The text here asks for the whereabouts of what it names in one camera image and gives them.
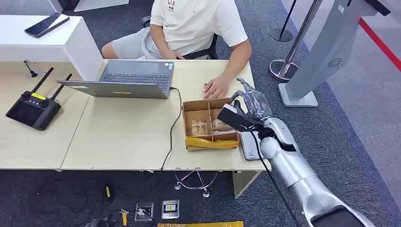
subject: gray robot arm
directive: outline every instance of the gray robot arm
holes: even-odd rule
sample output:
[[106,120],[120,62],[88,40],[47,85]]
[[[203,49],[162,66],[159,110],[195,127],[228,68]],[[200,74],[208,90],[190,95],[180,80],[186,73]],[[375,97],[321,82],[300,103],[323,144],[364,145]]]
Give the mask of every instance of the gray robot arm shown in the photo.
[[259,132],[260,152],[301,209],[304,226],[374,227],[365,216],[342,202],[320,181],[299,151],[287,125],[273,116],[264,94],[243,79],[238,80],[245,91],[237,91],[231,101],[242,96],[248,113],[240,110],[237,101],[235,108],[223,108],[218,118],[240,131]]

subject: yellow box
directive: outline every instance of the yellow box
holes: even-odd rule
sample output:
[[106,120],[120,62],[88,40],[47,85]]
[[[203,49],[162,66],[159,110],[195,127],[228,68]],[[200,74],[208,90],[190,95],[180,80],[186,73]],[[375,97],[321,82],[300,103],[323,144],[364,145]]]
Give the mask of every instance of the yellow box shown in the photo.
[[158,224],[157,227],[244,227],[242,221],[207,224]]

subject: metal pole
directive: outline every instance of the metal pole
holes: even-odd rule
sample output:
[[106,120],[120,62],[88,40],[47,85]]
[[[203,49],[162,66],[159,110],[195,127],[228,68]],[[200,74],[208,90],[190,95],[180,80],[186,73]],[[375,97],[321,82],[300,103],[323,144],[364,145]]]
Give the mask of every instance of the metal pole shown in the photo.
[[281,81],[289,81],[292,76],[296,73],[298,66],[295,65],[292,60],[295,56],[295,52],[301,44],[310,24],[313,21],[313,18],[320,7],[322,0],[314,0],[308,14],[305,17],[304,22],[299,29],[298,34],[295,37],[294,43],[291,46],[291,49],[285,60],[274,60],[270,63],[269,72],[270,74]]
[[283,28],[281,30],[280,30],[280,28],[275,28],[275,29],[270,31],[270,36],[273,39],[275,39],[277,41],[280,41],[280,42],[288,42],[293,38],[292,34],[289,31],[286,30],[286,26],[287,26],[287,23],[289,21],[289,17],[290,17],[290,15],[292,13],[292,10],[294,9],[295,3],[296,3],[296,0],[294,0],[292,2],[291,9],[288,12],[288,15],[287,15],[287,18],[286,18],[286,22],[284,22]]

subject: speaker grille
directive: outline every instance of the speaker grille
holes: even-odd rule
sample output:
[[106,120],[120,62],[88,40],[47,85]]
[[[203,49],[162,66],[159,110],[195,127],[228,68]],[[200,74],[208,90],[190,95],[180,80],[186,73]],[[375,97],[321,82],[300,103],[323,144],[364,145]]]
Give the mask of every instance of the speaker grille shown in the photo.
[[327,67],[329,68],[338,68],[342,64],[343,60],[341,58],[335,58],[329,62]]

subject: man's leg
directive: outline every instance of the man's leg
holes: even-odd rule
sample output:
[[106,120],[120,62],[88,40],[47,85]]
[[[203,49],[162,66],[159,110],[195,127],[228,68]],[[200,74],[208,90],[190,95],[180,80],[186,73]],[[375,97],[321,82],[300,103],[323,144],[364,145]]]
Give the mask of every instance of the man's leg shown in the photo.
[[137,33],[116,39],[102,48],[105,59],[138,59],[144,55],[141,43],[145,35],[142,29]]

